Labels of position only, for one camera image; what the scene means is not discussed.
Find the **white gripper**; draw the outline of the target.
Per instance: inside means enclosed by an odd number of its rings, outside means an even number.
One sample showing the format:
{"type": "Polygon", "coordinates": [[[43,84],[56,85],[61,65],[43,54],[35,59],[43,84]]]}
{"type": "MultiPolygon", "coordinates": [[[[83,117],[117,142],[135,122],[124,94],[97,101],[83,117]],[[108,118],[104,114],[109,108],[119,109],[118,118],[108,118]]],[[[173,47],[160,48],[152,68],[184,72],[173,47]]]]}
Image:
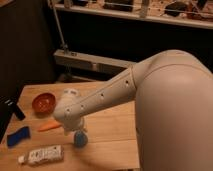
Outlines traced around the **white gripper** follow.
{"type": "Polygon", "coordinates": [[[70,132],[75,132],[78,130],[84,130],[85,121],[78,120],[76,122],[70,122],[63,125],[64,134],[68,135],[70,132]]]}

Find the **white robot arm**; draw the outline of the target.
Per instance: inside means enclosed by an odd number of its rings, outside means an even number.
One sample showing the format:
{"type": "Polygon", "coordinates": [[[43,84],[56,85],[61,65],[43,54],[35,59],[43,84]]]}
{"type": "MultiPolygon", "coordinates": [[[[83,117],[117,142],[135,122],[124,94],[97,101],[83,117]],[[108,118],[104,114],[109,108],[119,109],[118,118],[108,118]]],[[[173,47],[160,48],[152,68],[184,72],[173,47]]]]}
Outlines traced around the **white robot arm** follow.
{"type": "Polygon", "coordinates": [[[67,90],[53,116],[70,132],[84,116],[129,101],[143,171],[213,171],[213,72],[188,52],[157,53],[86,96],[67,90]]]}

